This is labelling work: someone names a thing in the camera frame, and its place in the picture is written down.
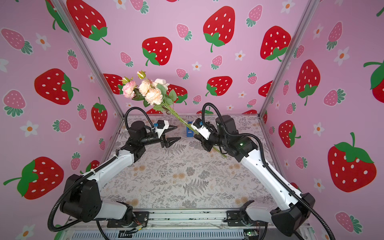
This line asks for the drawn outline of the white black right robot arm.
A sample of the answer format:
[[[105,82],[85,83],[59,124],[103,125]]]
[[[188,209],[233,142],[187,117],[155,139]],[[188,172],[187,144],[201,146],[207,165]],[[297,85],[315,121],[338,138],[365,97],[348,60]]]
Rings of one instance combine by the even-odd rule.
[[[254,202],[244,207],[243,221],[272,223],[285,236],[291,237],[309,218],[315,198],[303,194],[290,184],[265,159],[261,141],[251,134],[240,134],[234,119],[228,115],[216,118],[216,124],[204,124],[201,119],[192,123],[199,135],[195,136],[206,151],[217,146],[246,167],[267,189],[275,200],[275,205],[262,207]]]

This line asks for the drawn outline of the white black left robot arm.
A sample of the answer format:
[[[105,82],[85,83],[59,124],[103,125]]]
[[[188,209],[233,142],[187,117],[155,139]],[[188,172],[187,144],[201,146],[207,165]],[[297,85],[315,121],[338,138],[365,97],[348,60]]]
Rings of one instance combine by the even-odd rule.
[[[105,202],[101,199],[101,191],[118,173],[137,162],[147,145],[160,144],[162,148],[169,148],[179,141],[179,137],[166,137],[166,133],[175,129],[176,126],[164,120],[152,127],[143,121],[132,123],[128,128],[128,140],[110,160],[67,179],[60,211],[84,223],[109,220],[123,227],[133,225],[136,217],[132,206],[124,202]]]

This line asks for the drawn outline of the artificial pink flower bouquet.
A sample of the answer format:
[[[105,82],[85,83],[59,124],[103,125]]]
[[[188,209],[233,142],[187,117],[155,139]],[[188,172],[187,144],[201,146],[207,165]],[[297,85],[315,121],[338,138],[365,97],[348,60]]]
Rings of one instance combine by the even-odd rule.
[[[166,80],[156,79],[155,81],[152,81],[147,78],[146,73],[143,71],[137,72],[137,75],[141,80],[140,84],[137,84],[133,78],[123,78],[123,85],[120,87],[120,90],[126,98],[141,101],[145,107],[152,106],[153,110],[156,112],[171,114],[184,126],[193,129],[191,126],[192,123],[183,120],[172,108],[172,105],[180,100],[182,96],[178,95],[176,90],[172,89],[171,85],[167,83]],[[154,127],[155,123],[151,121],[149,113],[145,110],[139,107],[132,107],[129,108],[124,115],[124,124],[129,133],[129,138],[125,145],[120,148],[120,151],[129,152],[132,154],[132,158],[137,161],[146,151],[146,146],[142,145],[139,140],[146,137],[149,133],[156,133]],[[209,122],[203,121],[203,125],[207,127],[211,133],[218,133],[217,129]],[[194,131],[194,133],[194,138],[202,143],[203,137],[197,131]],[[220,135],[225,137],[225,147],[228,147],[229,137],[227,137],[225,133]],[[220,152],[219,147],[217,152],[221,155],[226,154],[223,152],[223,149]]]

